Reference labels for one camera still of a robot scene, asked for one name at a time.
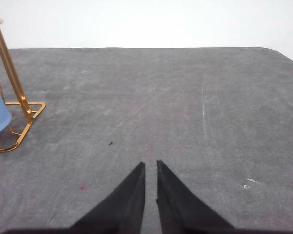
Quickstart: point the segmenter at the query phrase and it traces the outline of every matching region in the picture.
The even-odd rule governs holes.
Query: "gray table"
[[[47,108],[18,149],[0,154],[0,232],[69,227],[144,161],[142,233],[159,234],[156,159],[232,225],[293,230],[293,61],[284,55],[264,48],[11,54],[28,99]],[[7,79],[3,86],[11,99]],[[22,126],[21,112],[11,111],[12,125]]]

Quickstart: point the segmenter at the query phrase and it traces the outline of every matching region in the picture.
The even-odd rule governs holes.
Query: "scratch mark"
[[[203,82],[202,84],[202,115],[203,115],[203,133],[204,133],[204,140],[207,144],[207,131],[206,131],[206,124],[205,124],[205,99],[206,99],[206,92],[204,94],[204,86],[205,86],[205,82]]]
[[[254,179],[252,179],[252,178],[247,178],[246,180],[248,180],[248,181],[250,181],[250,182],[254,182],[254,183],[256,183],[256,184],[262,184],[261,182],[258,182],[258,181],[254,180]]]

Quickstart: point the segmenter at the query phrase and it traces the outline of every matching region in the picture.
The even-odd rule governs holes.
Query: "gold metal stand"
[[[45,102],[28,102],[26,95],[23,91],[23,88],[21,86],[18,74],[16,72],[16,69],[14,67],[14,64],[12,62],[11,56],[9,54],[8,48],[6,46],[6,43],[4,41],[4,38],[2,36],[1,30],[0,30],[0,57],[2,59],[4,68],[6,70],[6,73],[10,79],[11,85],[13,87],[13,90],[15,92],[15,96],[18,99],[18,102],[6,102],[4,100],[2,86],[0,84],[0,94],[2,96],[3,101],[6,105],[19,105],[21,106],[21,109],[23,111],[23,114],[26,118],[27,124],[23,131],[21,133],[14,132],[11,126],[8,125],[8,129],[10,132],[14,135],[18,135],[19,138],[15,142],[15,144],[9,148],[0,148],[0,152],[7,152],[16,149],[22,140],[24,139],[26,133],[28,132],[30,126],[33,123],[33,120],[43,111],[43,109],[46,107]],[[32,110],[30,108],[30,105],[40,105],[41,107],[38,110]]]

